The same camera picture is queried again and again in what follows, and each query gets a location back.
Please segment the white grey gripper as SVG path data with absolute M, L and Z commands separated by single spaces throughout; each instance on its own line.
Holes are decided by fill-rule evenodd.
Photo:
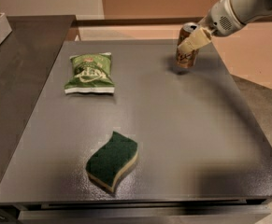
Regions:
M 211 42 L 211 35 L 226 37 L 245 26 L 236 16 L 231 0 L 218 1 L 198 24 L 201 27 L 196 28 L 178 45 L 180 53 L 187 54 L 201 49 Z

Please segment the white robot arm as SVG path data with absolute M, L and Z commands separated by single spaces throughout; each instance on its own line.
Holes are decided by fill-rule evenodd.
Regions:
M 220 0 L 178 45 L 178 51 L 188 54 L 201 49 L 211 42 L 213 36 L 229 36 L 248 23 L 271 15 L 272 0 Z

